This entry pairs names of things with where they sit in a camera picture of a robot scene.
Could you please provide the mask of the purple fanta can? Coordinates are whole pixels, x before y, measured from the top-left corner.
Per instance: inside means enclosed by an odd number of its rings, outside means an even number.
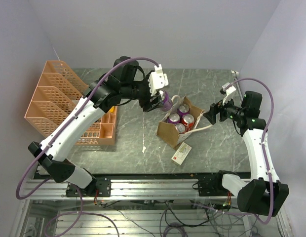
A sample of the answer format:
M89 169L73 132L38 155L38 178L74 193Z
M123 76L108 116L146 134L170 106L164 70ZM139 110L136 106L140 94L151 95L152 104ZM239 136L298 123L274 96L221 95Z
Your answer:
M181 104L178 108L177 108L177 114L182 117L184 115L187 115L190 113L190 108L187 104Z
M161 110L164 112L169 111L173 106L171 98L165 90L160 90L159 94L161 96Z
M166 119L167 123L170 124L178 124L180 123L181 119L180 116L177 113L171 113L167 119Z

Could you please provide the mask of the red cola can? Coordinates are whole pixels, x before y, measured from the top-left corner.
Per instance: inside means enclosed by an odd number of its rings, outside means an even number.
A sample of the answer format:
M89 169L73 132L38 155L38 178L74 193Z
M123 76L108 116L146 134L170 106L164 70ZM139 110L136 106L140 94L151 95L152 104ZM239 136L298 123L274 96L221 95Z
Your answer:
M184 125L186 131L190 131L194 126L194 117L191 114L182 116L181 123Z
M185 127L183 124L181 124L181 123L175 124L175 129L177 130L177 132L178 132L179 134L184 134L184 133L186 133L186 127Z

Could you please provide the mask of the purple Fanta can front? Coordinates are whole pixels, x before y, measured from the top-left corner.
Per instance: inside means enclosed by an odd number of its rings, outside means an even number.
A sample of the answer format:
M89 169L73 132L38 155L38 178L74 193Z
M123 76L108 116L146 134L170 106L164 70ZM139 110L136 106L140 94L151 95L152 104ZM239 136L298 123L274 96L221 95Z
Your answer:
M166 119L167 123L170 124L178 124L180 123L181 119L180 116L177 113L171 113L167 119Z

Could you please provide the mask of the red cola can back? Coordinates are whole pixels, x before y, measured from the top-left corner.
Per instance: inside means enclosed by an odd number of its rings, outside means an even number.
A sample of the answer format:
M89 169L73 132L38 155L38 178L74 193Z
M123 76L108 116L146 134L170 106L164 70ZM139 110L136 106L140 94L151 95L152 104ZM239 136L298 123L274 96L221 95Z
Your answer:
M186 127L185 127L183 124L181 124L181 123L175 124L175 129L177 130L177 132L178 132L179 134L184 134L184 133L186 133Z

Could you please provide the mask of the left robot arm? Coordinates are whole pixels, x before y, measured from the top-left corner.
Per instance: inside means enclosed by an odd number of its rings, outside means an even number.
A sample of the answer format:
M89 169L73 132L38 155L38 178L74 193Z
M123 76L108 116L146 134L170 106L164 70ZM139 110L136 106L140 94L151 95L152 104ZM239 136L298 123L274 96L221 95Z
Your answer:
M114 66L91 83L65 120L41 142L32 142L29 152L56 183L76 186L84 196L99 191L97 180L86 169L68 160L68 154L86 130L122 99L138 100L144 112L159 108L160 91L168 85L162 66L146 57L121 56Z

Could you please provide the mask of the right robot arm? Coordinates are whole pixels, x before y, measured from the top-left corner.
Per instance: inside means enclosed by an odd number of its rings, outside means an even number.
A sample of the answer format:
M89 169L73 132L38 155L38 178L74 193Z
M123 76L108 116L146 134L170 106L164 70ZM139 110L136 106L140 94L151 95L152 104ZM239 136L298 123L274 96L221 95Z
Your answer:
M222 90L224 98L210 106L204 117L214 125L231 119L240 130L250 161L250 181L243 181L236 173L220 170L213 182L218 195L230 192L237 198L240 211L272 218L277 215L289 194L289 187L280 182L268 149L267 123L259 118L262 95L246 91L241 106L234 104L234 89Z

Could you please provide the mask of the small white cardboard box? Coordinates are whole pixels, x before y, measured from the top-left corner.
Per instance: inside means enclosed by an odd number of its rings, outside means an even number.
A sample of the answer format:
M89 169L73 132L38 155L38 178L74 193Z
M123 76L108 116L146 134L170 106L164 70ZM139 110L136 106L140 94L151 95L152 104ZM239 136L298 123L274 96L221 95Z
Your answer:
M173 157L171 158L171 161L176 165L182 165L185 159L187 158L188 154L191 151L191 146L187 143L183 142L178 147L176 152L174 153Z

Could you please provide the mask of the orange plastic desk organizer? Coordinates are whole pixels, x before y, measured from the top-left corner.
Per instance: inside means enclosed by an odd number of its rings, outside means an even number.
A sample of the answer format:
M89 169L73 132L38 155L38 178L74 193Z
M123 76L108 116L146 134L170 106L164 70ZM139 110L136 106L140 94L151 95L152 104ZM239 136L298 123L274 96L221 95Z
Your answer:
M72 112L87 89L76 73L63 61L47 61L25 119L43 136L49 136ZM96 120L76 142L77 146L113 146L117 107Z

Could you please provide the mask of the aluminium corner rail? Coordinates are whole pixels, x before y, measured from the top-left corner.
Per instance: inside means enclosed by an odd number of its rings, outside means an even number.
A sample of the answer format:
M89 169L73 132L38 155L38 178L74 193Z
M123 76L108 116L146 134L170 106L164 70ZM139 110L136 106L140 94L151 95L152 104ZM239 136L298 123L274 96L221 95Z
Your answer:
M237 89L240 101L242 101L243 100L243 95L242 95L242 92L241 92L241 89L240 89L240 86L239 86L239 82L237 82L239 80L239 72L231 70L231 74L232 74L232 77L233 77L233 81L235 81L234 86Z

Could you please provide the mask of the aluminium mounting rail frame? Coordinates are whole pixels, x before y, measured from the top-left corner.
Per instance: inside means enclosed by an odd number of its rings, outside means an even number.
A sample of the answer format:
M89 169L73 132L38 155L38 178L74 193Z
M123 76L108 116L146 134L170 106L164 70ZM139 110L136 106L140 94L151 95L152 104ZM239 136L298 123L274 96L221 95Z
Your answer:
M73 185L25 184L15 237L290 237L285 213L268 224L241 211L221 173L96 176L98 193L79 197Z

